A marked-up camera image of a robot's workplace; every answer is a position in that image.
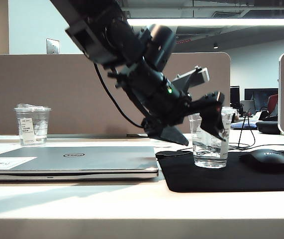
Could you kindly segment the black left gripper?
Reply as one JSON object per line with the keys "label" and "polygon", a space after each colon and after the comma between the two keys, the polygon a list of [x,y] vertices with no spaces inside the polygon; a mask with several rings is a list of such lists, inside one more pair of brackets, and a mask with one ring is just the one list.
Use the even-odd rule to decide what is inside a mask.
{"label": "black left gripper", "polygon": [[225,140],[221,110],[225,96],[220,91],[208,93],[192,102],[187,91],[178,89],[148,61],[108,64],[110,78],[122,88],[130,101],[144,115],[141,124],[149,138],[188,146],[189,141],[174,125],[181,124],[191,113],[201,116],[200,127],[212,136]]}

